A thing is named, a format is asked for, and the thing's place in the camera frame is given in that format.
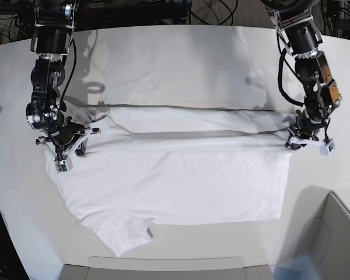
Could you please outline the white T-shirt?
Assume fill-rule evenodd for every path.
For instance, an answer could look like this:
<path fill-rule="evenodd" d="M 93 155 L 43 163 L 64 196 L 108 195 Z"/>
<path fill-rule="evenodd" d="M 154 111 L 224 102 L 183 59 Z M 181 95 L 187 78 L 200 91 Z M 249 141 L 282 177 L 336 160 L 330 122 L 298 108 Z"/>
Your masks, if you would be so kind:
<path fill-rule="evenodd" d="M 278 219 L 288 178 L 284 147 L 294 115 L 262 110 L 71 105 L 101 133 L 86 155 L 45 169 L 70 212 L 117 256 L 149 243 L 149 225 Z"/>

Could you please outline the grey cardboard box right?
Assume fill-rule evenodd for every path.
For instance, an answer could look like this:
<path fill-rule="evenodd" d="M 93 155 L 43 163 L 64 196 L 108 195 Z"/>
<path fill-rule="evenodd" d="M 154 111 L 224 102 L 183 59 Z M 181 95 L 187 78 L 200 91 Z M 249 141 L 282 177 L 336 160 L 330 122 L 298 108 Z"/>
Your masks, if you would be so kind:
<path fill-rule="evenodd" d="M 305 253 L 318 279 L 350 279 L 350 209 L 333 191 L 320 216 L 305 224 L 293 258 Z"/>

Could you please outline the grey bin bottom edge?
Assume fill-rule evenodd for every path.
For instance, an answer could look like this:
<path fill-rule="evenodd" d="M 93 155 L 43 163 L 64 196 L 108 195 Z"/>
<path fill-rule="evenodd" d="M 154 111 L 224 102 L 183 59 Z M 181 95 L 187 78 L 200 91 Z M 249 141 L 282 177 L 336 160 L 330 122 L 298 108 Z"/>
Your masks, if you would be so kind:
<path fill-rule="evenodd" d="M 65 264 L 59 279 L 273 279 L 269 265 L 245 267 L 242 257 L 139 259 L 90 257 Z"/>

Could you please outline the blue cloth bottom right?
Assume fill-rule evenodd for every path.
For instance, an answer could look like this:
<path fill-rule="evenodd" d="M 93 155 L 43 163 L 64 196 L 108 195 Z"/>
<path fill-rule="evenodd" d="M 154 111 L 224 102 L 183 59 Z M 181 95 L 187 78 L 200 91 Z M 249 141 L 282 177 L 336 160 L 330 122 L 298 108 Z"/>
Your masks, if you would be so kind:
<path fill-rule="evenodd" d="M 318 279 L 316 266 L 309 254 L 301 254 L 288 262 L 271 266 L 273 279 Z"/>

